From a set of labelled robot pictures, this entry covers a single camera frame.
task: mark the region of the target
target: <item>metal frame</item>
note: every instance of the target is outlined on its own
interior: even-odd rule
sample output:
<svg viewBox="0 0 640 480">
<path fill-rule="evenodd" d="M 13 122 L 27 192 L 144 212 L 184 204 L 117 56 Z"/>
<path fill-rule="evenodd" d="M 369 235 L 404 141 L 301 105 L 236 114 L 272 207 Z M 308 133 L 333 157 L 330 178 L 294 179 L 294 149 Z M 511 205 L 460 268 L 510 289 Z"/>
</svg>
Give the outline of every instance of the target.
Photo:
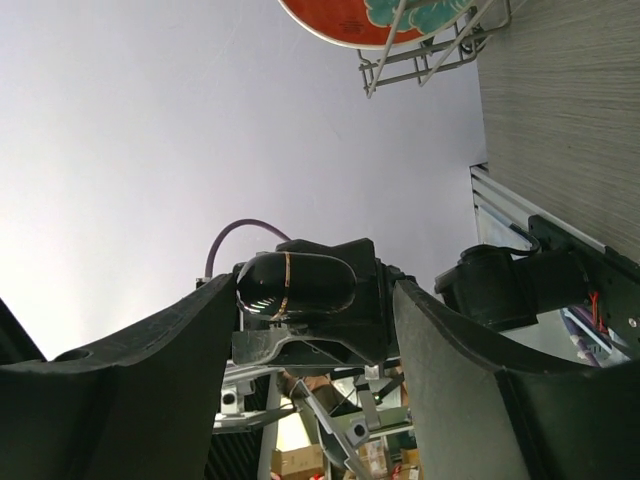
<svg viewBox="0 0 640 480">
<path fill-rule="evenodd" d="M 497 27 L 474 33 L 473 30 L 479 24 L 480 20 L 482 20 L 486 13 L 491 10 L 491 7 L 493 7 L 498 2 L 498 0 L 486 0 L 486 2 L 477 9 L 475 15 L 467 19 L 466 24 L 464 28 L 462 28 L 462 30 L 460 30 L 460 26 L 458 25 L 458 22 L 460 20 L 456 21 L 451 26 L 456 34 L 455 39 L 440 43 L 433 43 L 432 45 L 423 46 L 421 48 L 417 48 L 408 52 L 390 55 L 398 31 L 398 26 L 404 12 L 406 10 L 424 7 L 426 5 L 436 3 L 437 1 L 438 0 L 414 0 L 412 2 L 409 2 L 408 0 L 400 0 L 395 17 L 393 19 L 393 23 L 391 24 L 391 31 L 389 32 L 387 42 L 384 46 L 384 49 L 382 50 L 382 56 L 376 61 L 371 61 L 365 58 L 362 50 L 358 49 L 358 58 L 360 59 L 359 70 L 362 74 L 364 90 L 367 98 L 371 98 L 378 87 L 402 82 L 404 80 L 411 80 L 414 78 L 418 80 L 418 86 L 423 87 L 436 73 L 453 70 L 462 65 L 473 62 L 478 57 L 478 54 L 486 45 L 487 41 L 489 40 L 489 38 L 491 38 L 492 35 L 508 28 L 511 25 L 511 0 L 502 0 L 505 8 L 505 19 L 502 21 L 502 23 Z M 466 43 L 469 43 L 471 45 L 472 51 L 470 55 L 467 55 L 462 48 L 462 45 Z M 447 60 L 455 50 L 458 51 L 458 60 L 447 62 Z M 428 57 L 434 53 L 442 54 L 440 55 L 436 63 L 433 66 L 430 66 Z M 420 68 L 418 59 L 422 60 L 423 68 Z M 385 79 L 381 78 L 382 70 L 384 69 L 385 65 L 407 60 L 412 61 L 413 72 Z"/>
</svg>

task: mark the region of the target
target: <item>white backdrop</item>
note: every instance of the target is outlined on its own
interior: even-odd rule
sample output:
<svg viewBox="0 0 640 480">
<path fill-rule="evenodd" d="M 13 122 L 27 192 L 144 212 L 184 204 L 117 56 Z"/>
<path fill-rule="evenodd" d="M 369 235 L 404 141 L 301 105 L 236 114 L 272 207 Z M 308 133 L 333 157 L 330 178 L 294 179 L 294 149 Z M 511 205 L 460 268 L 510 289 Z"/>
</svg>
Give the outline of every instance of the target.
<svg viewBox="0 0 640 480">
<path fill-rule="evenodd" d="M 370 237 L 427 288 L 476 242 L 475 66 L 367 101 L 275 0 L 0 7 L 0 296 L 48 356 L 189 292 L 240 217 Z M 275 243 L 234 233 L 216 272 Z"/>
</svg>

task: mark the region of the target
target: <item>teal flower pattern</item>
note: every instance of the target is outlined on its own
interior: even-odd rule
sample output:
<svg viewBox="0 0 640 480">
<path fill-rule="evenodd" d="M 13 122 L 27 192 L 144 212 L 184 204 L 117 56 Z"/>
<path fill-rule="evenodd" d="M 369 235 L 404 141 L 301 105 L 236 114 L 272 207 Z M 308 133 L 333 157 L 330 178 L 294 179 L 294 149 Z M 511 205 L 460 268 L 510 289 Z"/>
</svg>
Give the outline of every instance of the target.
<svg viewBox="0 0 640 480">
<path fill-rule="evenodd" d="M 416 8 L 409 14 L 409 23 L 424 35 L 435 35 L 452 25 L 472 3 L 473 0 L 443 0 Z"/>
<path fill-rule="evenodd" d="M 364 0 L 367 6 L 367 17 L 369 21 L 376 27 L 386 28 L 393 23 L 393 17 L 396 14 L 398 3 L 400 0 Z M 411 10 L 407 10 L 402 15 L 400 25 L 398 26 L 399 32 L 408 32 L 413 28 L 409 23 L 409 16 Z"/>
<path fill-rule="evenodd" d="M 388 27 L 400 0 L 364 0 L 367 6 L 367 17 L 377 27 Z M 466 11 L 473 0 L 442 0 L 426 7 L 407 10 L 400 20 L 399 32 L 407 32 L 412 28 L 427 36 L 435 35 L 448 28 Z"/>
</svg>

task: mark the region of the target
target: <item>plate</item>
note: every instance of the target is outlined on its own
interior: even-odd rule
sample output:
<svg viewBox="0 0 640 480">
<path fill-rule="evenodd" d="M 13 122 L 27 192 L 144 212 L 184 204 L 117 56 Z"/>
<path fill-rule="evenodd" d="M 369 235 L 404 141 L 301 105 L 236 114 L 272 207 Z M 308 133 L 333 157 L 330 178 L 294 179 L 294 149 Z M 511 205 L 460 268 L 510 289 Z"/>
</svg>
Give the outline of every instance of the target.
<svg viewBox="0 0 640 480">
<path fill-rule="evenodd" d="M 343 47 L 381 49 L 400 0 L 280 0 L 284 9 L 314 35 Z M 417 43 L 449 28 L 473 0 L 442 0 L 406 11 L 394 45 Z"/>
</svg>

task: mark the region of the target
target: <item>dish rack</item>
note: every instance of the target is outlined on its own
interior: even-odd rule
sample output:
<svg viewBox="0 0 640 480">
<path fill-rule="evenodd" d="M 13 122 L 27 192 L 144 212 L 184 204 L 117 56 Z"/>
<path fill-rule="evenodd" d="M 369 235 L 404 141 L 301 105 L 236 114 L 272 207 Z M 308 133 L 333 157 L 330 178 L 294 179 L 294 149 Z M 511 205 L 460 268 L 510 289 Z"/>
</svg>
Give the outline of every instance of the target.
<svg viewBox="0 0 640 480">
<path fill-rule="evenodd" d="M 405 80 L 417 79 L 418 85 L 423 87 L 438 72 L 445 72 L 461 67 L 473 62 L 478 54 L 483 50 L 492 35 L 504 30 L 511 25 L 512 8 L 511 0 L 485 0 L 480 7 L 473 6 L 462 17 L 464 26 L 461 27 L 460 20 L 456 21 L 449 30 L 453 29 L 455 38 L 453 40 L 435 43 L 435 37 L 420 42 L 420 46 L 414 50 L 396 53 L 391 55 L 391 49 L 398 31 L 400 20 L 405 11 L 424 7 L 439 0 L 400 0 L 395 12 L 391 31 L 387 37 L 387 42 L 382 50 L 382 56 L 377 60 L 366 58 L 362 50 L 358 49 L 360 60 L 359 71 L 364 82 L 364 91 L 367 98 L 371 98 L 377 88 L 392 83 Z M 480 27 L 480 21 L 497 3 L 504 5 L 504 19 L 494 28 L 484 30 Z M 457 59 L 449 61 L 452 53 L 457 51 Z M 429 57 L 433 54 L 440 54 L 433 65 L 429 63 Z M 412 63 L 412 71 L 388 78 L 382 77 L 382 70 L 385 65 L 399 62 Z"/>
</svg>

